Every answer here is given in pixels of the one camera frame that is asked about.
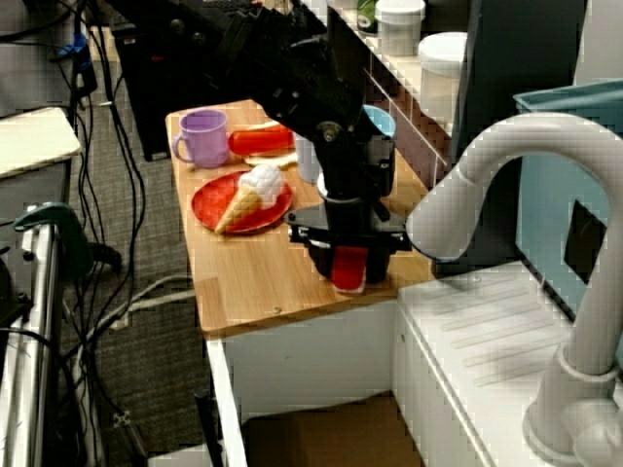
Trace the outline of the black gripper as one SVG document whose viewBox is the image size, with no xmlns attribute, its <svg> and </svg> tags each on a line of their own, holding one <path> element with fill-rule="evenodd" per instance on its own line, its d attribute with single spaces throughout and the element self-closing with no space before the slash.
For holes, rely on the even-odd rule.
<svg viewBox="0 0 623 467">
<path fill-rule="evenodd" d="M 305 244 L 317 272 L 335 285 L 334 257 L 337 246 L 368 248 L 367 284 L 385 280 L 390 252 L 410 251 L 406 219 L 391 212 L 380 200 L 325 199 L 321 204 L 291 210 L 284 216 L 289 239 Z"/>
</svg>

